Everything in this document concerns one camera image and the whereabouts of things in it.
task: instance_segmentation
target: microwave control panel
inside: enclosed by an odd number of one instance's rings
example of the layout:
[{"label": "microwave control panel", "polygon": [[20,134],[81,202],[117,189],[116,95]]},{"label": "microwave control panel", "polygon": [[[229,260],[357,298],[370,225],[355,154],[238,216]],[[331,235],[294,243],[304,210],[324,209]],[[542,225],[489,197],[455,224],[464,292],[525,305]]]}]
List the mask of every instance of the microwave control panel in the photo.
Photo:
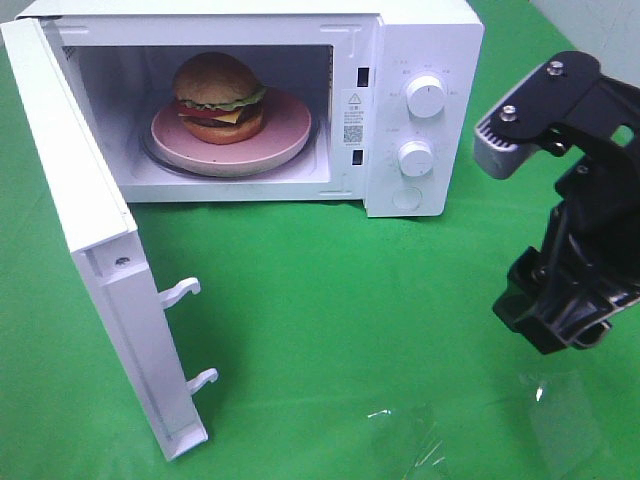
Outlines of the microwave control panel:
[{"label": "microwave control panel", "polygon": [[442,213],[481,24],[386,25],[377,59],[365,204],[373,216]]}]

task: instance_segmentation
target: pink plate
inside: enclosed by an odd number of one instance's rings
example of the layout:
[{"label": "pink plate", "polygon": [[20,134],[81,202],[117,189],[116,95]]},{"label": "pink plate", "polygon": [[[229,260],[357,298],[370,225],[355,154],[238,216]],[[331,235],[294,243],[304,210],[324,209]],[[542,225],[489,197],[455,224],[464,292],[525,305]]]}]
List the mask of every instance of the pink plate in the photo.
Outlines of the pink plate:
[{"label": "pink plate", "polygon": [[214,145],[198,140],[182,125],[172,104],[160,110],[151,123],[151,135],[162,160],[213,177],[253,175],[282,165],[302,150],[310,130],[307,106],[273,88],[264,97],[262,130],[242,142]]}]

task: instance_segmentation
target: metal bracket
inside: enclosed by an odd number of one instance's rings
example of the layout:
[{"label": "metal bracket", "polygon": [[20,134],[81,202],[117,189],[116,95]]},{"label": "metal bracket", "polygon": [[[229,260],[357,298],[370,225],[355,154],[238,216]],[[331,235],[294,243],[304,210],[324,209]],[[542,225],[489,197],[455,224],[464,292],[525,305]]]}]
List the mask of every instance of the metal bracket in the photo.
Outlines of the metal bracket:
[{"label": "metal bracket", "polygon": [[209,368],[201,372],[197,377],[187,382],[187,388],[191,395],[205,386],[207,383],[213,383],[218,380],[218,371],[215,368]]},{"label": "metal bracket", "polygon": [[166,310],[167,308],[173,307],[189,292],[194,295],[200,293],[200,282],[195,277],[185,278],[184,280],[179,281],[175,287],[160,292],[158,294],[160,297],[160,304],[162,305],[162,308]]}]

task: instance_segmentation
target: microwave label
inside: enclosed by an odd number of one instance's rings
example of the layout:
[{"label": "microwave label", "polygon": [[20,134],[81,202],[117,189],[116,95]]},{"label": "microwave label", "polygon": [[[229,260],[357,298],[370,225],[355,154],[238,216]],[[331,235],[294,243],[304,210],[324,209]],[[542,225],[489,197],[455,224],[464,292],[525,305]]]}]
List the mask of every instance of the microwave label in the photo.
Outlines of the microwave label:
[{"label": "microwave label", "polygon": [[360,147],[364,144],[368,93],[364,89],[342,91],[342,141],[346,146]]}]

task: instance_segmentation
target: tomato slice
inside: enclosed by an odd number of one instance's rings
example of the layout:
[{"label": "tomato slice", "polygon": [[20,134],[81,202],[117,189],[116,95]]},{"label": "tomato slice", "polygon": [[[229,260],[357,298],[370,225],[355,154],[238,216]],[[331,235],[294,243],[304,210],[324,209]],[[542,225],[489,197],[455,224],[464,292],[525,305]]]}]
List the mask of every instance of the tomato slice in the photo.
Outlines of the tomato slice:
[{"label": "tomato slice", "polygon": [[197,108],[190,108],[186,105],[183,105],[178,100],[174,100],[174,105],[178,113],[182,115],[186,115],[188,117],[197,117],[197,118],[216,118],[221,117],[222,115],[228,115],[231,112],[235,112],[236,110],[240,110],[242,107],[235,108],[233,110],[220,110],[216,108],[215,110],[211,110],[210,108],[203,108],[202,110],[198,110]]}]

